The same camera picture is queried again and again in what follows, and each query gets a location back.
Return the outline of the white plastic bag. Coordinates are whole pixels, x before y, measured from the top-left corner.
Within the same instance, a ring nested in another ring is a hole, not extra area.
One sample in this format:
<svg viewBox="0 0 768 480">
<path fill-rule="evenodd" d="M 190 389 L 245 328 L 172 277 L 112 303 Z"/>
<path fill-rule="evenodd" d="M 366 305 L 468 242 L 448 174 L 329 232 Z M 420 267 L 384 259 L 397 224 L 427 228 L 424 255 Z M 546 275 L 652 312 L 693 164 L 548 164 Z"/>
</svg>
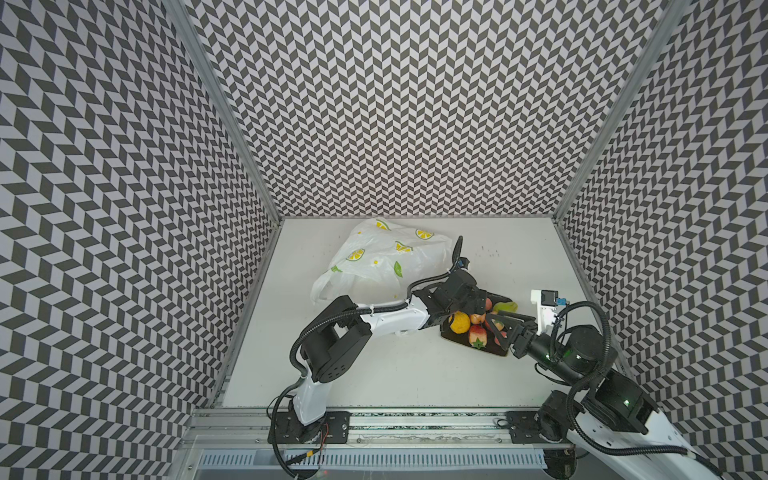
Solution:
<svg viewBox="0 0 768 480">
<path fill-rule="evenodd" d="M 364 220 L 315 280 L 310 299 L 315 304 L 343 295 L 358 304 L 402 301 L 414 281 L 449 270 L 454 245 L 452 238 L 425 227 Z"/>
</svg>

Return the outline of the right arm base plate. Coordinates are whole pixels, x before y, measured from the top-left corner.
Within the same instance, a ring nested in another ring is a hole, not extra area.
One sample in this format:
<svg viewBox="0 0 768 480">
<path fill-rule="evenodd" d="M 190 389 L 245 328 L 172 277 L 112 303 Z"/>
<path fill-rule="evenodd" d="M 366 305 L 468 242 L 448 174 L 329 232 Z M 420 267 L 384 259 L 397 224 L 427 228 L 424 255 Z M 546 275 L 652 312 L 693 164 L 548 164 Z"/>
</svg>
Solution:
<svg viewBox="0 0 768 480">
<path fill-rule="evenodd" d="M 575 445 L 582 437 L 567 429 L 568 416 L 564 409 L 513 410 L 496 420 L 495 425 L 505 430 L 513 444 Z"/>
</svg>

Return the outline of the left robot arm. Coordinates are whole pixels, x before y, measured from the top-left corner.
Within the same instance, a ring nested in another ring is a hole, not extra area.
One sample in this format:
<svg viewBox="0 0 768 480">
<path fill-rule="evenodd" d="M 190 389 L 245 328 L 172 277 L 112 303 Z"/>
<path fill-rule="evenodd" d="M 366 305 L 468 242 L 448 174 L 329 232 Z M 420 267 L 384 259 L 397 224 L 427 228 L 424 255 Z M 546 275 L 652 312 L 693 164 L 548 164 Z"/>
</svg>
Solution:
<svg viewBox="0 0 768 480">
<path fill-rule="evenodd" d="M 347 295 L 336 298 L 298 335 L 289 361 L 299 379 L 289 386 L 290 408 L 297 421 L 311 425 L 325 416 L 331 384 L 347 371 L 366 344 L 378 337 L 439 326 L 457 312 L 486 312 L 488 293 L 466 270 L 417 280 L 403 301 L 358 305 Z"/>
</svg>

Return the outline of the red fake strawberry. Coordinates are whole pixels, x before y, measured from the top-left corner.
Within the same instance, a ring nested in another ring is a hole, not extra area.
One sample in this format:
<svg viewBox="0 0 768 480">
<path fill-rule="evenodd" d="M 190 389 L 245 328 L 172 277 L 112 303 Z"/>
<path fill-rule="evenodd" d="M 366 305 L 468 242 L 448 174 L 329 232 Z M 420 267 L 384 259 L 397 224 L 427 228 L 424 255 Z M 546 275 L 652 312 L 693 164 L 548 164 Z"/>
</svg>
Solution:
<svg viewBox="0 0 768 480">
<path fill-rule="evenodd" d="M 475 349 L 485 349 L 488 344 L 488 332 L 481 325 L 472 325 L 468 331 L 469 345 Z"/>
</svg>

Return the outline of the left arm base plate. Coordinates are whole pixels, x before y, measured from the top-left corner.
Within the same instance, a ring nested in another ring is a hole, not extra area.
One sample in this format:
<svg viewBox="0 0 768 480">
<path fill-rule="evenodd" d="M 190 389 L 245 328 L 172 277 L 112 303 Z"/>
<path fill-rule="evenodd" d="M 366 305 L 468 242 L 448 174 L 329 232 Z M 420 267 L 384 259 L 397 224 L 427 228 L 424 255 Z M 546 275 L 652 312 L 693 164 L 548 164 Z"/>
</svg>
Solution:
<svg viewBox="0 0 768 480">
<path fill-rule="evenodd" d="M 308 425 L 302 424 L 293 411 L 278 412 L 271 420 L 268 433 L 270 444 L 346 444 L 350 428 L 349 411 L 327 411 Z"/>
</svg>

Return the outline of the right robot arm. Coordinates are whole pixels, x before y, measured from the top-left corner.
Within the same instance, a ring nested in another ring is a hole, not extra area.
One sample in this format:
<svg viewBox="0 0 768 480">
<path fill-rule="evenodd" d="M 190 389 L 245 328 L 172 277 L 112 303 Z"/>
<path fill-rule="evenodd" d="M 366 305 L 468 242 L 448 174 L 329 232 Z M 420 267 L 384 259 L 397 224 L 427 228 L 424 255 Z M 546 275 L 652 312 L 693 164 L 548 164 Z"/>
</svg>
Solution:
<svg viewBox="0 0 768 480">
<path fill-rule="evenodd" d="M 625 478 L 719 479 L 721 470 L 687 442 L 657 403 L 617 371 L 607 315 L 581 301 L 555 316 L 550 333 L 512 312 L 490 313 L 487 323 L 500 346 L 529 357 L 562 385 L 542 407 L 559 431 Z"/>
</svg>

